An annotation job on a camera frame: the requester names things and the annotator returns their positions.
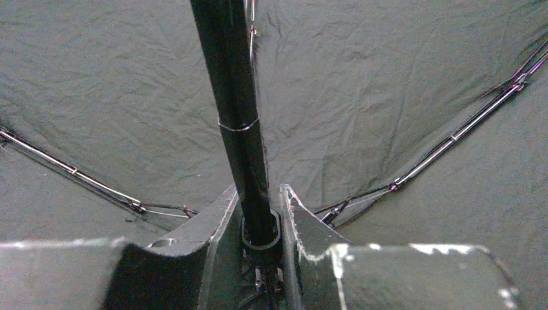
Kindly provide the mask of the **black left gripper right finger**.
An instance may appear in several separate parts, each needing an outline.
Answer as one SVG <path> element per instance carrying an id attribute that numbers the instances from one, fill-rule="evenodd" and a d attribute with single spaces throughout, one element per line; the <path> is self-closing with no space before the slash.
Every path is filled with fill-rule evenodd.
<path id="1" fill-rule="evenodd" d="M 479 245 L 353 245 L 279 190 L 290 309 L 519 309 L 505 266 Z"/>

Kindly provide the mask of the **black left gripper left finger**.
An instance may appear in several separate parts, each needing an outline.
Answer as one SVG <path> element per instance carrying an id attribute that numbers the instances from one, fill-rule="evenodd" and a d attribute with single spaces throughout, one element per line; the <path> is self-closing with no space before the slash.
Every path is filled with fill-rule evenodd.
<path id="1" fill-rule="evenodd" d="M 123 238 L 1 245 L 2 309 L 236 309 L 234 186 L 141 247 Z"/>

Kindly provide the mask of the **beige folding umbrella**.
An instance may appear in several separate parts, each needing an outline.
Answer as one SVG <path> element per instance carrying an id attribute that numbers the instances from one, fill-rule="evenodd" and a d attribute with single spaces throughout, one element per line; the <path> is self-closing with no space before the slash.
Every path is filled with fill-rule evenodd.
<path id="1" fill-rule="evenodd" d="M 270 195 L 317 210 L 404 174 L 547 39 L 546 1 L 259 1 Z M 2 1 L 1 125 L 145 203 L 233 181 L 189 1 Z M 475 243 L 547 308 L 547 67 L 400 191 L 355 243 Z"/>

